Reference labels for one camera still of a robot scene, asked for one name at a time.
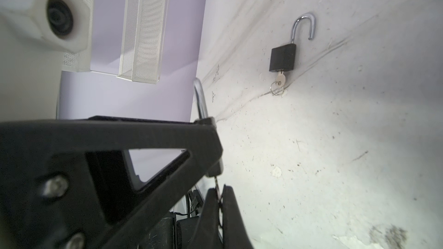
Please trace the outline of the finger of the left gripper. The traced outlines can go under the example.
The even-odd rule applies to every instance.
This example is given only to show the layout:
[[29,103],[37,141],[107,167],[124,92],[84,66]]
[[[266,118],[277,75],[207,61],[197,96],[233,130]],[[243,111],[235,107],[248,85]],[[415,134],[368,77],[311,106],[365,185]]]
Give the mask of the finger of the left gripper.
[[210,119],[2,123],[1,247],[133,249],[222,152]]

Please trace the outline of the black padlock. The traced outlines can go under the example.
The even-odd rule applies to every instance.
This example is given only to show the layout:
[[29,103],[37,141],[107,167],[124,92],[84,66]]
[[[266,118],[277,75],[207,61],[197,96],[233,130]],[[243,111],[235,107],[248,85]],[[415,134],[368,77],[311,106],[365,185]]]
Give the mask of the black padlock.
[[[193,81],[193,86],[195,90],[195,97],[198,109],[198,117],[199,117],[198,121],[203,121],[203,123],[212,125],[214,128],[216,128],[215,119],[209,116],[208,114],[207,104],[205,101],[205,96],[201,81],[198,78],[195,78]],[[223,170],[224,170],[223,159],[221,157],[218,160],[218,162],[214,164],[207,172],[207,177],[216,178],[217,176],[220,176],[223,173]]]
[[310,21],[309,40],[313,40],[316,33],[317,19],[313,13],[305,13],[299,16],[291,28],[289,44],[273,48],[271,51],[269,71],[272,73],[280,73],[294,70],[296,58],[296,31],[302,20]]

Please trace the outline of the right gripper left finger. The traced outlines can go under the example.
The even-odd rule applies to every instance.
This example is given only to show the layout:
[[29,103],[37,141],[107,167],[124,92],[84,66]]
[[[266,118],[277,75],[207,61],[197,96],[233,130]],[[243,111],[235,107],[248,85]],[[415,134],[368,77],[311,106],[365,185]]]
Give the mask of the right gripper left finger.
[[216,189],[209,189],[203,211],[188,245],[189,249],[221,249],[219,235],[219,202]]

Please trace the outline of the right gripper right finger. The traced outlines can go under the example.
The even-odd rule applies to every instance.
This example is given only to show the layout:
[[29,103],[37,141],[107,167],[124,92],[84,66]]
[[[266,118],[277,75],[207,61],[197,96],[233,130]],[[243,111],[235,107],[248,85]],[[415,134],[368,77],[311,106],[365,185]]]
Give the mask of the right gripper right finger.
[[224,249],[252,249],[241,212],[231,186],[224,186],[221,199]]

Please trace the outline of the lower white mesh shelf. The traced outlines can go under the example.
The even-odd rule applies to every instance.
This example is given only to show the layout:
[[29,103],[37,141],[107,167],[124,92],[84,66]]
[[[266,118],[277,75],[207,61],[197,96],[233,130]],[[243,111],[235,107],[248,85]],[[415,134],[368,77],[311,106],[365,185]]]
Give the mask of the lower white mesh shelf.
[[91,71],[91,56],[92,56],[92,28],[93,28],[93,8],[94,0],[82,0],[89,8],[88,22],[77,23],[75,28],[77,30],[88,30],[88,44],[87,48],[79,53],[71,54],[65,53],[63,59],[62,70],[68,72],[90,72]]

